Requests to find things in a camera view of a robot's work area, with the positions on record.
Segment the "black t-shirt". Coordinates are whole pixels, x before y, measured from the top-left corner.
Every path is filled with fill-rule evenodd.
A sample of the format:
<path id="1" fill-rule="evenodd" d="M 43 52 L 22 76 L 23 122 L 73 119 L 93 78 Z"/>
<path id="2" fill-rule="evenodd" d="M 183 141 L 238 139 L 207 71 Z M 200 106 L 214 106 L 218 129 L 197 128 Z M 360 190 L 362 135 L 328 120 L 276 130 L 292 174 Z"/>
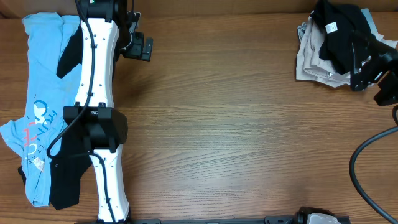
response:
<path id="1" fill-rule="evenodd" d="M 374 37 L 360 8 L 354 4 L 331 4 L 327 0 L 319 0 L 310 17 L 326 32 L 325 41 L 320 48 L 320 58 L 330 60 L 337 73 L 348 73 L 353 65 L 353 31 L 357 30 L 366 37 Z"/>

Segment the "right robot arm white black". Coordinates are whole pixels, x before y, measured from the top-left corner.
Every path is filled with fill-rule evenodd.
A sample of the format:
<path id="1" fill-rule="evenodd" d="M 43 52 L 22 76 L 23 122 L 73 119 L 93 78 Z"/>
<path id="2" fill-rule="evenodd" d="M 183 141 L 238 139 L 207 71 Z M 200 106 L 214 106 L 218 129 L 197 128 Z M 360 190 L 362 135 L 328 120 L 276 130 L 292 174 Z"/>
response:
<path id="1" fill-rule="evenodd" d="M 378 106 L 393 105 L 392 119 L 397 122 L 397 50 L 376 38 L 358 30 L 351 32 L 352 67 L 350 88 L 363 91 L 369 85 L 377 84 L 379 91 L 374 96 Z M 362 188 L 355 173 L 356 160 L 360 153 L 372 143 L 397 132 L 397 126 L 382 131 L 361 143 L 349 160 L 349 176 L 357 193 L 381 217 L 397 224 L 397 219 L 381 208 Z"/>

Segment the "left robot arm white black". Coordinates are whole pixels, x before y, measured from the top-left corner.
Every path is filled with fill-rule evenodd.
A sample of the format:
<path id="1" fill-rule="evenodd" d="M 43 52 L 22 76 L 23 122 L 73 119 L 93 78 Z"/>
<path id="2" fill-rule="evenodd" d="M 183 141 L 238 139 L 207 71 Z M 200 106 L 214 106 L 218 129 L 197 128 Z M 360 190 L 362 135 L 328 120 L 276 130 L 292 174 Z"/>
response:
<path id="1" fill-rule="evenodd" d="M 96 174 L 99 196 L 97 223 L 132 223 L 124 190 L 122 151 L 127 118 L 114 107 L 113 78 L 119 57 L 150 61 L 153 39 L 136 27 L 140 13 L 134 1 L 77 1 L 83 34 L 80 86 L 72 106 L 63 109 L 68 124 Z"/>

